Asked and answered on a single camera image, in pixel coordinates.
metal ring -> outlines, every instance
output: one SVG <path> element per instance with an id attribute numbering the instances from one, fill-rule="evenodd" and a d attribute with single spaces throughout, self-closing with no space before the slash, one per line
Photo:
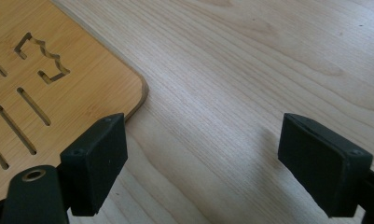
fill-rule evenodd
<path id="1" fill-rule="evenodd" d="M 32 170 L 29 173 L 25 174 L 21 178 L 21 180 L 24 181 L 24 182 L 32 182 L 32 181 L 35 181 L 35 180 L 41 178 L 42 176 L 44 176 L 45 173 L 46 173 L 46 171 L 42 170 L 42 169 Z"/>

clamp jaw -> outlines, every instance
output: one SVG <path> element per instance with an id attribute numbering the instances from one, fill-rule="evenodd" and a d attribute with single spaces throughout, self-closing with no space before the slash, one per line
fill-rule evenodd
<path id="1" fill-rule="evenodd" d="M 0 219 L 11 223 L 68 223 L 97 214 L 128 159 L 123 114 L 100 119 L 61 153 L 61 164 L 15 175 Z"/>
<path id="2" fill-rule="evenodd" d="M 279 160 L 329 217 L 353 217 L 357 205 L 374 224 L 373 156 L 322 124 L 285 114 Z"/>

wooden table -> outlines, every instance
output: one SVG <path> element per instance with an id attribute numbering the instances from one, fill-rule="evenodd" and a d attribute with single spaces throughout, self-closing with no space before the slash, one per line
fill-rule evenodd
<path id="1" fill-rule="evenodd" d="M 374 0 L 54 2 L 150 87 L 104 208 L 72 223 L 360 222 L 327 219 L 277 146 L 291 112 L 374 155 Z"/>

cutting board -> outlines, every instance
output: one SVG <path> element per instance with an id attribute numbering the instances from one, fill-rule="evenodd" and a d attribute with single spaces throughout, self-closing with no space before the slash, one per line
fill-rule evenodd
<path id="1" fill-rule="evenodd" d="M 144 79 L 46 0 L 0 0 L 0 200 L 9 180 L 104 116 L 126 118 Z"/>

light wood surface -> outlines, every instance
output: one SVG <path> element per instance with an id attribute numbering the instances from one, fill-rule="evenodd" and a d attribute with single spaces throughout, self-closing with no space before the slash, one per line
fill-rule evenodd
<path id="1" fill-rule="evenodd" d="M 374 0 L 54 2 L 150 87 L 104 209 L 72 222 L 361 222 L 328 219 L 277 146 L 291 112 L 374 155 Z"/>
<path id="2" fill-rule="evenodd" d="M 0 0 L 0 200 L 15 174 L 58 165 L 97 119 L 128 118 L 145 97 L 142 77 L 50 1 Z"/>

